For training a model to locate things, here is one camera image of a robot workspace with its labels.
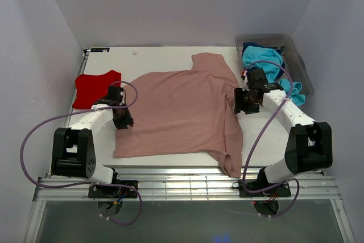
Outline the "dusty pink t-shirt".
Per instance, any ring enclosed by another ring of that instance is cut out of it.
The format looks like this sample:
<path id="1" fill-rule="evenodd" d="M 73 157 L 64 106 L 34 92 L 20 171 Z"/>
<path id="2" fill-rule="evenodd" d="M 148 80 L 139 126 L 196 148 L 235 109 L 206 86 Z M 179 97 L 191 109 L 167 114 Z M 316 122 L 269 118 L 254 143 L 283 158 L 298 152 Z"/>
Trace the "dusty pink t-shirt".
<path id="1" fill-rule="evenodd" d="M 116 158 L 207 152 L 239 178 L 243 132 L 234 114 L 238 81 L 216 53 L 192 56 L 192 68 L 150 72 L 125 85 L 134 124 L 116 130 Z"/>

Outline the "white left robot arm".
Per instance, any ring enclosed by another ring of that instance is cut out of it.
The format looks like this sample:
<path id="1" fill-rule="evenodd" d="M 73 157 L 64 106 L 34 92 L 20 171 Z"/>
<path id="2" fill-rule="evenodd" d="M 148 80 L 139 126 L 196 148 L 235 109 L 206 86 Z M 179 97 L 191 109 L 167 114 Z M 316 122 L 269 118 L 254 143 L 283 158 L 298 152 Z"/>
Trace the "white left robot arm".
<path id="1" fill-rule="evenodd" d="M 123 88 L 110 86 L 105 97 L 92 105 L 91 112 L 68 128 L 58 128 L 53 136 L 51 171 L 54 175 L 77 177 L 101 183 L 101 191 L 115 197 L 121 184 L 116 172 L 96 161 L 94 136 L 112 122 L 116 129 L 128 129 L 134 120 L 126 105 Z"/>

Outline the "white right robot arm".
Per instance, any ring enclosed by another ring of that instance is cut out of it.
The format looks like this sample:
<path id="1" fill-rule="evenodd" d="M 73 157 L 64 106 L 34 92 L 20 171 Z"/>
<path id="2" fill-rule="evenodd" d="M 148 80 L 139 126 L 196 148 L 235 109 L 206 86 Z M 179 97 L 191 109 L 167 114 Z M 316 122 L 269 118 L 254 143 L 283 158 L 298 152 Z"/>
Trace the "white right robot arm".
<path id="1" fill-rule="evenodd" d="M 243 88 L 234 91 L 234 112 L 253 114 L 264 107 L 272 113 L 267 123 L 278 120 L 288 133 L 283 159 L 260 169 L 254 181 L 242 179 L 247 194 L 270 196 L 300 173 L 332 166 L 332 128 L 327 122 L 303 113 L 280 84 L 268 82 L 263 69 L 245 69 L 242 78 Z"/>

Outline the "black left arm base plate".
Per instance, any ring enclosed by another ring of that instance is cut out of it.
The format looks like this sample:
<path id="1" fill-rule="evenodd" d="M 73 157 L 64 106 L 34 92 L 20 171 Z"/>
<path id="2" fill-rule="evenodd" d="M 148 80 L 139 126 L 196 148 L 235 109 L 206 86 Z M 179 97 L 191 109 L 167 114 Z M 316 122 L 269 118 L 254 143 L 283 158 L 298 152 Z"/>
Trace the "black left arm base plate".
<path id="1" fill-rule="evenodd" d="M 135 191 L 129 189 L 133 187 L 138 189 L 139 182 L 137 180 L 119 180 L 116 179 L 118 187 L 111 186 L 90 186 L 88 192 L 88 198 L 91 199 L 119 199 L 123 198 L 136 198 Z"/>

